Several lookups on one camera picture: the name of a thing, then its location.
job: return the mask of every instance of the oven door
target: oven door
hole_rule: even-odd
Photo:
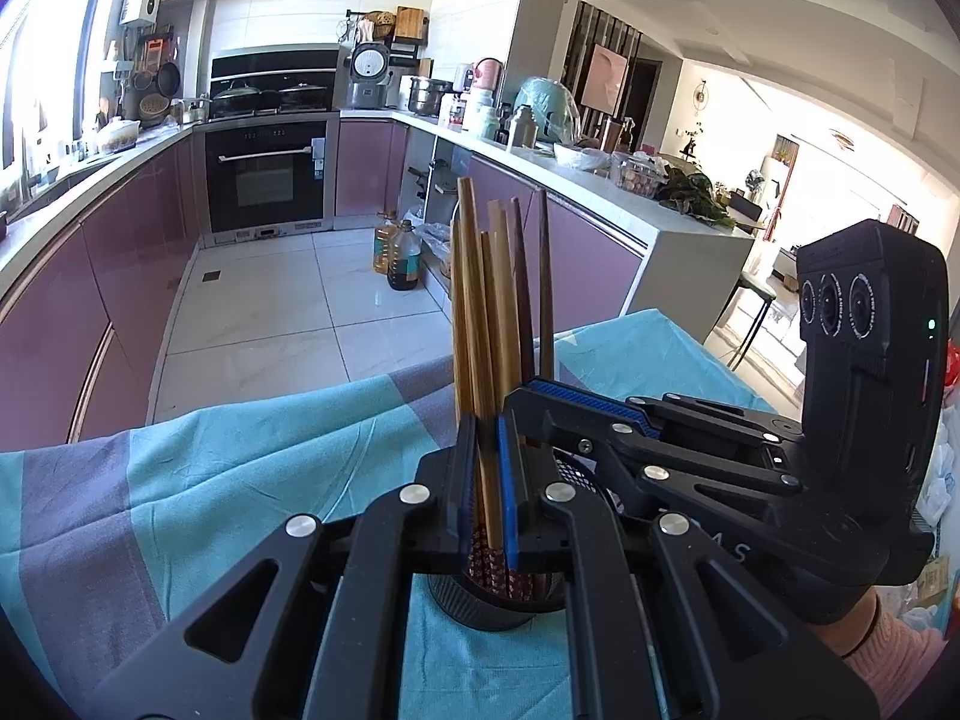
[[[322,220],[326,122],[237,127],[206,135],[212,232]]]

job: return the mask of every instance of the pink appliance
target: pink appliance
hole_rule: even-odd
[[[473,65],[473,85],[472,89],[488,89],[491,92],[496,91],[496,85],[500,82],[500,74],[503,71],[503,62],[488,56],[486,59],[480,59]]]

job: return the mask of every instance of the white countertop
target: white countertop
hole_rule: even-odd
[[[438,119],[416,116],[398,110],[341,111],[341,119],[393,119],[429,132],[478,156],[497,162],[547,189],[561,194],[603,220],[644,242],[653,245],[661,232],[689,235],[748,238],[742,230],[711,227],[694,218],[664,208],[655,200],[617,189],[613,182],[593,173],[560,167],[557,161],[530,148],[507,149],[494,141],[474,138],[459,127],[440,127]]]
[[[148,130],[137,140],[134,148],[122,151],[112,162],[66,191],[46,208],[8,225],[7,237],[0,241],[0,298],[6,295],[35,257],[90,204],[160,151],[189,135],[191,128],[192,125],[186,125]]]

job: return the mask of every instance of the pink sleeve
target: pink sleeve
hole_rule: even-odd
[[[938,631],[918,634],[882,610],[870,638],[845,662],[870,685],[880,716],[887,718],[923,681],[945,646]]]

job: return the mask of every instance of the oil bottle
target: oil bottle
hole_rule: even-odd
[[[419,281],[419,252],[421,240],[416,237],[410,220],[405,218],[390,240],[387,283],[392,289],[405,292],[416,287]]]
[[[397,234],[397,212],[387,211],[379,214],[383,223],[373,231],[373,269],[378,274],[387,274],[387,261],[390,259],[390,240]]]

